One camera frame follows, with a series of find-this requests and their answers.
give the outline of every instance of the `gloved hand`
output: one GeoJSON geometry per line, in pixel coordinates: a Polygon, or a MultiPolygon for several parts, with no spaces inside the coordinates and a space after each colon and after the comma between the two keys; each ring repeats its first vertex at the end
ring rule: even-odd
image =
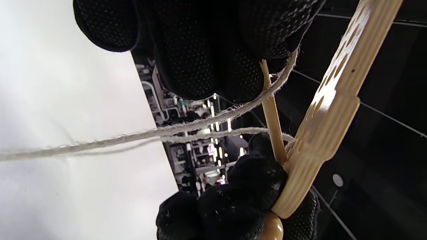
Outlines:
{"type": "MultiPolygon", "coordinates": [[[[158,239],[258,240],[266,214],[287,179],[268,141],[262,134],[253,137],[249,154],[237,161],[228,184],[208,188],[199,199],[178,192],[161,204],[156,219],[158,239]]],[[[318,211],[317,196],[310,191],[296,212],[281,220],[284,239],[315,239],[318,211]]]]}
{"type": "Polygon", "coordinates": [[[233,103],[263,89],[259,65],[280,72],[325,0],[74,0],[78,26],[115,52],[154,42],[160,81],[189,100],[233,103]]]}

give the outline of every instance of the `wooden knob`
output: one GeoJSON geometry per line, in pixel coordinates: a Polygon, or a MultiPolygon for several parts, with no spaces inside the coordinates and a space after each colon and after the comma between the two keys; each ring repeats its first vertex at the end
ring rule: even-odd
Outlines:
{"type": "Polygon", "coordinates": [[[273,212],[268,213],[264,223],[264,229],[261,233],[260,240],[282,240],[283,225],[279,217],[273,212]]]}

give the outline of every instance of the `wooden loom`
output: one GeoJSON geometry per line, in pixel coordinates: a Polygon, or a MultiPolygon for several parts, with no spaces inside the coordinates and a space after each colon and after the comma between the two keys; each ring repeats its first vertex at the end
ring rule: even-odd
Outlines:
{"type": "MultiPolygon", "coordinates": [[[[322,164],[338,150],[359,108],[357,94],[403,0],[360,0],[329,68],[295,136],[285,152],[274,96],[263,102],[273,152],[288,173],[283,192],[265,222],[262,240],[281,240],[277,216],[290,217],[309,191],[322,164]]],[[[271,85],[261,63],[264,87],[271,85]]]]}

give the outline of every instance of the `glove finger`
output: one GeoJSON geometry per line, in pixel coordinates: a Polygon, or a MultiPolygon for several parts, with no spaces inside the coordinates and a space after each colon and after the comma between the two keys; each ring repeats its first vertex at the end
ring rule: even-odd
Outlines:
{"type": "Polygon", "coordinates": [[[287,219],[282,219],[284,239],[314,240],[317,234],[317,214],[320,203],[317,195],[310,190],[297,210],[287,219]]]}
{"type": "Polygon", "coordinates": [[[169,91],[190,100],[209,97],[218,86],[202,4],[197,0],[157,0],[151,8],[154,14],[147,13],[160,80],[169,91]]]}
{"type": "Polygon", "coordinates": [[[135,0],[138,12],[140,13],[140,34],[138,43],[136,46],[132,49],[132,57],[135,60],[136,64],[142,63],[142,64],[150,64],[147,62],[147,59],[154,59],[154,42],[151,37],[151,32],[149,28],[149,22],[147,20],[147,17],[145,14],[143,14],[143,6],[141,4],[141,0],[135,0]]]}
{"type": "Polygon", "coordinates": [[[254,208],[269,210],[276,203],[287,180],[287,173],[274,157],[244,155],[228,175],[230,184],[252,193],[254,208]]]}
{"type": "Polygon", "coordinates": [[[248,153],[250,155],[261,155],[274,157],[268,133],[258,133],[252,136],[248,142],[248,153]]]}
{"type": "Polygon", "coordinates": [[[221,89],[218,95],[240,104],[252,101],[263,90],[264,77],[260,60],[242,46],[238,36],[237,0],[219,0],[211,5],[210,37],[221,89]]]}
{"type": "Polygon", "coordinates": [[[159,207],[156,226],[158,240],[199,239],[202,226],[197,198],[181,191],[168,198],[159,207]]]}
{"type": "Polygon", "coordinates": [[[253,199],[252,193],[233,184],[208,188],[198,200],[204,239],[258,239],[265,212],[252,207],[253,199]]]}
{"type": "Polygon", "coordinates": [[[301,41],[307,32],[308,28],[311,26],[313,22],[313,18],[320,11],[320,9],[325,4],[326,0],[316,0],[316,2],[312,5],[312,9],[310,11],[310,16],[307,19],[306,24],[304,24],[301,28],[298,29],[295,33],[291,34],[286,38],[287,49],[289,52],[293,52],[297,49],[297,47],[301,44],[301,41]]]}
{"type": "Polygon", "coordinates": [[[74,0],[80,30],[95,45],[125,52],[138,42],[139,15],[134,0],[74,0]]]}
{"type": "Polygon", "coordinates": [[[251,51],[264,59],[287,57],[284,40],[308,20],[317,0],[245,0],[239,5],[240,33],[251,51]]]}

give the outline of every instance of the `white wall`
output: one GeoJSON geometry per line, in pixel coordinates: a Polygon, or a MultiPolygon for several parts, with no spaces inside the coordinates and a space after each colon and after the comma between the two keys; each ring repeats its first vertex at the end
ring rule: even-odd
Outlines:
{"type": "MultiPolygon", "coordinates": [[[[0,151],[155,127],[130,53],[87,40],[71,0],[0,0],[0,35],[0,151]]],[[[158,206],[175,191],[159,142],[2,162],[0,239],[155,239],[158,206]]]]}

